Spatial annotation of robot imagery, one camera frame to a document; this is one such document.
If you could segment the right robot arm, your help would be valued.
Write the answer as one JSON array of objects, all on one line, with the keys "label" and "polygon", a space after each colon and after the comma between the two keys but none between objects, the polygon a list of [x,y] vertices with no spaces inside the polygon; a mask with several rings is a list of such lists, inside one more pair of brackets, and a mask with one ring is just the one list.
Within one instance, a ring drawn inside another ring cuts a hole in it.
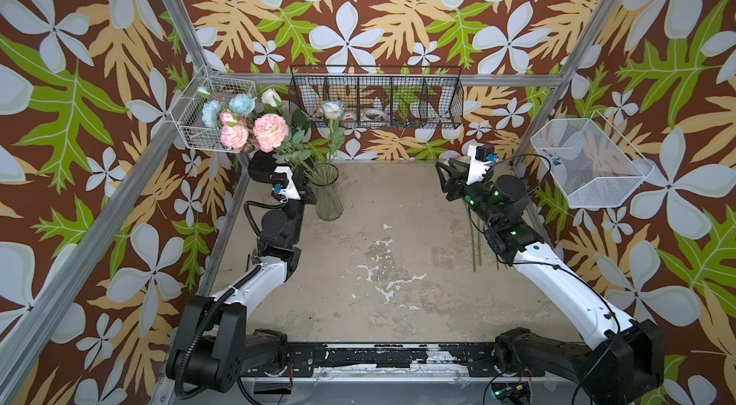
[{"label": "right robot arm", "polygon": [[630,404],[664,383],[664,335],[638,322],[574,273],[522,218],[530,201],[513,175],[491,180],[490,161],[438,162],[442,193],[460,200],[499,263],[533,282],[578,331],[578,342],[514,328],[494,342],[494,362],[504,374],[549,372],[576,384],[594,404]]}]

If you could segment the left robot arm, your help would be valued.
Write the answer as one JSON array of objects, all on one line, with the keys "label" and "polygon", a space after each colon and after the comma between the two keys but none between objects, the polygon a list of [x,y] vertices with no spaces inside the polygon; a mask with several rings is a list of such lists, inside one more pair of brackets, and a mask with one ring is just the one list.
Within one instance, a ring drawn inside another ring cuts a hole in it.
[{"label": "left robot arm", "polygon": [[250,371],[281,374],[288,367],[287,335],[249,333],[247,321],[295,272],[305,209],[316,197],[304,169],[276,167],[266,180],[274,203],[243,205],[256,238],[250,270],[235,284],[212,296],[197,296],[184,308],[166,365],[179,400],[205,391],[226,393]]}]

